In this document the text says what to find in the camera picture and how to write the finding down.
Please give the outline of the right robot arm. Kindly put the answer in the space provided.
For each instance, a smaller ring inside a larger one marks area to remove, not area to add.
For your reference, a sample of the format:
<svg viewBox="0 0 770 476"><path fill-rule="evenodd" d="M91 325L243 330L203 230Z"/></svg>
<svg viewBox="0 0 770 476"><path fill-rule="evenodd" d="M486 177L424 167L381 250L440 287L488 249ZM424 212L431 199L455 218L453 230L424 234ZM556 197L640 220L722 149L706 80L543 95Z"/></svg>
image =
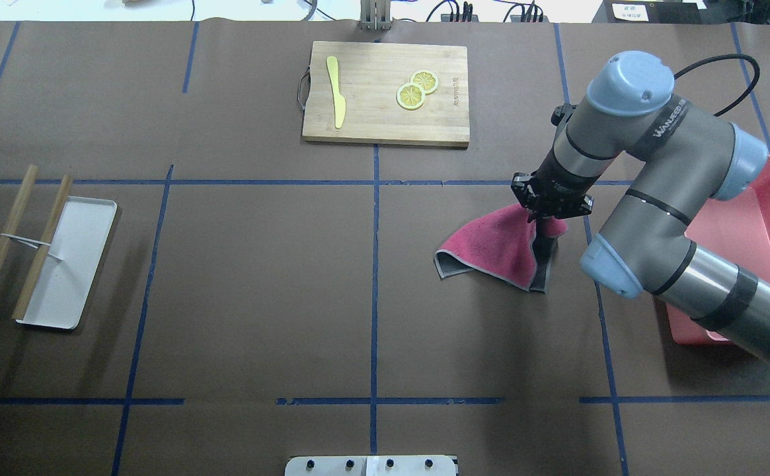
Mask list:
<svg viewBox="0 0 770 476"><path fill-rule="evenodd" d="M644 163L579 263L624 298L648 292L770 364L770 284L685 232L710 199L729 201L767 163L765 142L675 94L660 58L618 52L577 105L557 108L541 166L515 174L529 220L592 212L588 190L620 153Z"/></svg>

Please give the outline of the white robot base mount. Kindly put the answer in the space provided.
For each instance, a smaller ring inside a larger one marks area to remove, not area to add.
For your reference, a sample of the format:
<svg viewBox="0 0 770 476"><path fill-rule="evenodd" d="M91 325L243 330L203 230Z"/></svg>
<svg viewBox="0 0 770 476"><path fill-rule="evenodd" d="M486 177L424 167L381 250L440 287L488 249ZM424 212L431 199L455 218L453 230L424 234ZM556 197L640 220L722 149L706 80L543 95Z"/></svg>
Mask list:
<svg viewBox="0 0 770 476"><path fill-rule="evenodd" d="M456 457L440 454L293 457L285 475L459 475Z"/></svg>

